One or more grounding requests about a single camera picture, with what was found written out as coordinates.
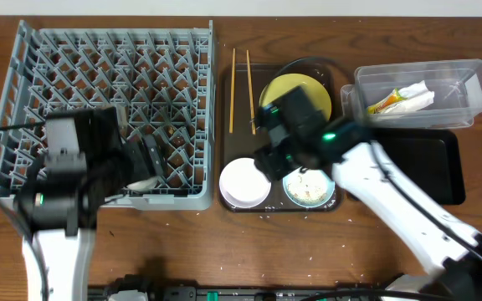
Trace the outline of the rice and nut shells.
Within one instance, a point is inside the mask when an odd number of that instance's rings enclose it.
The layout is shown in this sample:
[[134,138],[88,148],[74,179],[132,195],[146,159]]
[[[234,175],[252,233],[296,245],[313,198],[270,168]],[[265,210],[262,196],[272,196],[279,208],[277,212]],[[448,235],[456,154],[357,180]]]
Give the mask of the rice and nut shells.
[[287,181],[288,193],[299,203],[314,206],[328,197],[328,181],[321,173],[297,173]]

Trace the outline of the wooden chopstick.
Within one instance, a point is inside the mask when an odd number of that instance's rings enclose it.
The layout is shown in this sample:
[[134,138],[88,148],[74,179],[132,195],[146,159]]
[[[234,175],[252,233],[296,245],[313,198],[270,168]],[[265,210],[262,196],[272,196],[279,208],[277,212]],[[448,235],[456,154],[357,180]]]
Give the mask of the wooden chopstick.
[[234,122],[234,101],[235,101],[235,72],[236,72],[236,48],[233,48],[232,52],[232,64],[231,64],[231,81],[230,81],[230,108],[229,108],[229,122],[228,133],[233,133]]
[[254,123],[254,92],[253,92],[253,81],[252,81],[252,73],[251,73],[251,63],[250,63],[250,55],[249,50],[246,50],[246,65],[247,65],[247,78],[248,78],[248,89],[249,89],[249,108],[250,108],[250,125],[252,135],[256,135],[256,127]]

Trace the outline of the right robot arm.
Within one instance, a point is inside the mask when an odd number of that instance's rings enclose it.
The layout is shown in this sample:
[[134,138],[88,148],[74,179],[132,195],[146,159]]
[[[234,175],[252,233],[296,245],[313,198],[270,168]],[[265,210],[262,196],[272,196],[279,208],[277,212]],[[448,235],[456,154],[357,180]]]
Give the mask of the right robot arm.
[[427,277],[409,289],[400,277],[382,289],[320,293],[315,299],[482,300],[482,233],[448,213],[411,181],[372,137],[345,117],[331,121],[300,87],[258,109],[270,143],[254,153],[271,181],[293,170],[321,170],[369,207],[411,250]]

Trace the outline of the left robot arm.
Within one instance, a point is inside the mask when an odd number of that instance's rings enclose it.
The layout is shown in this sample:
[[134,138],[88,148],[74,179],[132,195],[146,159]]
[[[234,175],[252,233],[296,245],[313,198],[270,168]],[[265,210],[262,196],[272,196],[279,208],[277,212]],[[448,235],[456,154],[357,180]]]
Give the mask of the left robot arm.
[[50,113],[44,125],[48,150],[13,201],[28,299],[85,300],[99,209],[124,188],[154,187],[167,163],[153,135],[123,141],[114,106]]

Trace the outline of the white pink bowl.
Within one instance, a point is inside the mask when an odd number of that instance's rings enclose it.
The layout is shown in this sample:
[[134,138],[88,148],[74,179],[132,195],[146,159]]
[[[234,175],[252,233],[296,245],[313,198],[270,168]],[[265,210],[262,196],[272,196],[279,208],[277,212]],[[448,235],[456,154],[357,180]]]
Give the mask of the white pink bowl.
[[253,208],[270,193],[271,182],[255,165],[244,157],[230,161],[221,171],[219,190],[227,203],[234,207]]

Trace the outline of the white paper napkin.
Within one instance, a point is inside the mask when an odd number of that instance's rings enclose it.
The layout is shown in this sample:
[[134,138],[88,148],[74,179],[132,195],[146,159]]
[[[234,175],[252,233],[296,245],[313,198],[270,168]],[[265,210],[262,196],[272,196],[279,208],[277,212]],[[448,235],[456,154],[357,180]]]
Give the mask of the white paper napkin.
[[426,108],[434,101],[435,93],[427,88],[424,81],[398,90],[407,99],[387,107],[380,114],[412,113]]

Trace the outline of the green orange snack wrapper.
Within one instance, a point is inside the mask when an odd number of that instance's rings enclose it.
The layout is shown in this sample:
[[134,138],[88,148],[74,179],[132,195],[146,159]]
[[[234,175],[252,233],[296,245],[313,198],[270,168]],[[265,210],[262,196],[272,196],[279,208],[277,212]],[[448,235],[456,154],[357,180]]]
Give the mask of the green orange snack wrapper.
[[370,105],[367,108],[367,113],[368,114],[379,114],[382,113],[384,109],[387,107],[394,105],[398,102],[406,100],[406,97],[403,97],[398,89],[394,89],[391,94],[389,94],[386,98],[380,100],[374,105]]

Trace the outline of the light blue bowl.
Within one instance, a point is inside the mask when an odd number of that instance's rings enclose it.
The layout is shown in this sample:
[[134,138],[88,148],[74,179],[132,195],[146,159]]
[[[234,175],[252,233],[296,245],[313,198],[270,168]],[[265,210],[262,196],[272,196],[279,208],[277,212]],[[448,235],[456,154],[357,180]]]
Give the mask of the light blue bowl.
[[286,196],[304,208],[324,206],[334,195],[336,185],[328,175],[319,170],[300,169],[292,171],[282,179]]

